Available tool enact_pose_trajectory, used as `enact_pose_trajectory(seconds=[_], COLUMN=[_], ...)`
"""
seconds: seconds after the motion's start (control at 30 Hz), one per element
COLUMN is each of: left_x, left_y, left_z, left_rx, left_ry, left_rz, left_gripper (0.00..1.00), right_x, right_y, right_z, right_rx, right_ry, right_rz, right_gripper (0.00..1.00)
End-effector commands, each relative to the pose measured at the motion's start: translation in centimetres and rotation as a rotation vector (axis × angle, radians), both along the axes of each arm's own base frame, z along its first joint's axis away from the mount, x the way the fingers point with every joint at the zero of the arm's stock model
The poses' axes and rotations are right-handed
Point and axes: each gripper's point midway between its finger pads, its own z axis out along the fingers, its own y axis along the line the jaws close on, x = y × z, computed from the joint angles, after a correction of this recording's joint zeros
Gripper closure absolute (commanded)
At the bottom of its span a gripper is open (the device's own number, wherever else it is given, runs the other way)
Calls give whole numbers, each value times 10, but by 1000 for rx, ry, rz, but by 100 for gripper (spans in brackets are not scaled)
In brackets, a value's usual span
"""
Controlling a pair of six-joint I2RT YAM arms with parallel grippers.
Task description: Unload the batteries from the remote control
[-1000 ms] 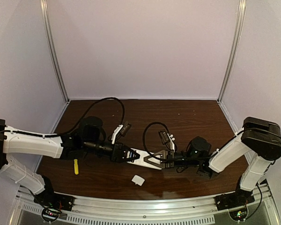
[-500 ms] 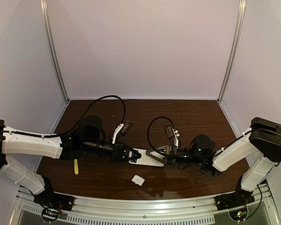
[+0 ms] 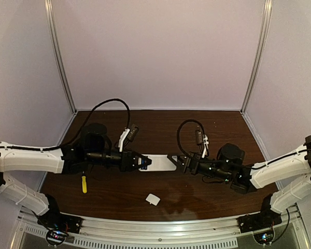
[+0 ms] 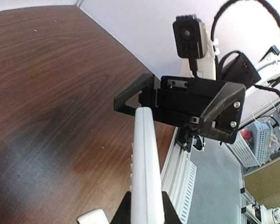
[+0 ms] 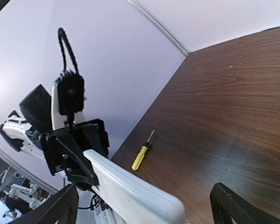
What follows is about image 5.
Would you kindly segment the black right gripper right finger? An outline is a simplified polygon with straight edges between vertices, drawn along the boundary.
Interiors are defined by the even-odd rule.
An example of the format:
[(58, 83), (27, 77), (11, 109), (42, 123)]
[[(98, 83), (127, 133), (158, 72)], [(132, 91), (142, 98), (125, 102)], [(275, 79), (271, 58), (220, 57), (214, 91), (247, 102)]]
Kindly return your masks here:
[(280, 219), (247, 202), (237, 193), (216, 183), (210, 192), (215, 224), (280, 224)]

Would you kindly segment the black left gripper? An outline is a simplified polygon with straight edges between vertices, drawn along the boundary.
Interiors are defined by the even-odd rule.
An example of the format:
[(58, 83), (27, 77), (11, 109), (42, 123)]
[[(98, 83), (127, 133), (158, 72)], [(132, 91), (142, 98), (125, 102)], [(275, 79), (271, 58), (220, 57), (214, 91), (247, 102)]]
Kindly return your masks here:
[(98, 186), (94, 163), (84, 156), (84, 152), (92, 149), (108, 157), (110, 144), (103, 120), (93, 119), (43, 133), (39, 141), (52, 176), (64, 171), (68, 181), (81, 190)]

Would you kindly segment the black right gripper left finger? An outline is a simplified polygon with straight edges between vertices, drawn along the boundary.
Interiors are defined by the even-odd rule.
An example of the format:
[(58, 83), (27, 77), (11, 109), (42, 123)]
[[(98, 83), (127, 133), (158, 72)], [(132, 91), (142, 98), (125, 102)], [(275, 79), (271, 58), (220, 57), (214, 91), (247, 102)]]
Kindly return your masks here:
[(79, 196), (74, 185), (68, 184), (33, 211), (16, 219), (17, 224), (74, 224)]

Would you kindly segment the white remote control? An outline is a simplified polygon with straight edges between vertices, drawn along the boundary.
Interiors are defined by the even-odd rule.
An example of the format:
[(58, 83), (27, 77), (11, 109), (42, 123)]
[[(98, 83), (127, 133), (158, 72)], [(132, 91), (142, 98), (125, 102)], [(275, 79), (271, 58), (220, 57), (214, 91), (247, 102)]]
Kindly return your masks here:
[(185, 208), (175, 196), (124, 170), (94, 150), (84, 152), (98, 178), (92, 189), (128, 224), (183, 224)]

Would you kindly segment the yellow handled screwdriver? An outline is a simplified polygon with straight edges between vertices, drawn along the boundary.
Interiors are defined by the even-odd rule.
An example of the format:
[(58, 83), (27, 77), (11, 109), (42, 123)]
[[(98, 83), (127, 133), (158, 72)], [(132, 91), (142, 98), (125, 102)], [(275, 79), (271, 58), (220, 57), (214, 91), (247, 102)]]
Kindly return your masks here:
[(149, 135), (147, 141), (143, 144), (143, 146), (141, 147), (141, 149), (140, 149), (140, 151), (139, 151), (137, 157), (135, 158), (135, 160), (134, 160), (134, 162), (133, 162), (133, 164), (132, 164), (132, 166), (131, 166), (131, 168), (132, 168), (133, 171), (139, 169), (139, 167), (140, 167), (140, 165), (141, 165), (141, 163), (142, 163), (142, 161), (143, 161), (143, 159), (144, 159), (144, 157), (145, 157), (146, 151), (149, 149), (150, 141), (151, 141), (151, 139), (152, 139), (152, 137), (153, 137), (153, 135), (154, 135), (154, 132), (155, 132), (155, 130), (153, 130), (153, 131), (150, 133), (150, 135)]

